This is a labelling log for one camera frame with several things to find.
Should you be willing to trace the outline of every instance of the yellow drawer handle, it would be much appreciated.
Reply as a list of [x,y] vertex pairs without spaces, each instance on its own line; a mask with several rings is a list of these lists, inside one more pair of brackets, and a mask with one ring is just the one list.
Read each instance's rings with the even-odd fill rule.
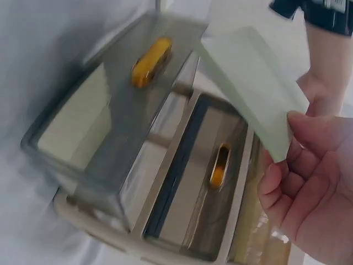
[[132,67],[131,83],[138,88],[150,84],[172,53],[172,40],[161,37]]
[[218,149],[216,162],[213,167],[212,175],[210,178],[211,188],[218,189],[223,185],[224,178],[227,173],[230,153],[231,149],[226,144],[222,144]]

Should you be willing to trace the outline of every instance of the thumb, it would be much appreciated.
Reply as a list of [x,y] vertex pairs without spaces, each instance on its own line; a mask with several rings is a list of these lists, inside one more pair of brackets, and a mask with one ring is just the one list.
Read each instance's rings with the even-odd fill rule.
[[349,118],[311,118],[299,112],[289,112],[287,117],[295,138],[319,157],[335,151],[353,133],[353,119]]

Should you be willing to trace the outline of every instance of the green cardboard sheet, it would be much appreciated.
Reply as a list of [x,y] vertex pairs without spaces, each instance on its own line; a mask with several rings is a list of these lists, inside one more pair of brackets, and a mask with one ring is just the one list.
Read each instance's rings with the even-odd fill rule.
[[213,81],[240,112],[275,162],[286,159],[292,139],[287,113],[307,111],[309,102],[283,72],[259,33],[241,28],[230,35],[202,39],[197,52]]

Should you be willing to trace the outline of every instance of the hand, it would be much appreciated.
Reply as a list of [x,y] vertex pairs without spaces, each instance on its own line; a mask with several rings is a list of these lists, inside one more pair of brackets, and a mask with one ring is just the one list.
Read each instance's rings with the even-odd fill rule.
[[329,89],[310,71],[300,77],[297,83],[310,102],[307,115],[324,116],[340,113],[344,98],[344,94],[339,93],[342,89]]
[[353,264],[353,119],[289,113],[295,138],[287,159],[258,186],[272,223],[326,264]]

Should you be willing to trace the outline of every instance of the dark sleeve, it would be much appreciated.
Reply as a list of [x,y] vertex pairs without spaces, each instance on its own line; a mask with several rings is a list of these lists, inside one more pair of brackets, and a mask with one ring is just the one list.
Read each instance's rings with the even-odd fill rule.
[[287,19],[293,19],[296,10],[301,8],[304,11],[306,22],[330,32],[351,36],[353,2],[350,0],[331,1],[335,6],[327,7],[323,0],[274,0],[270,4],[270,8]]

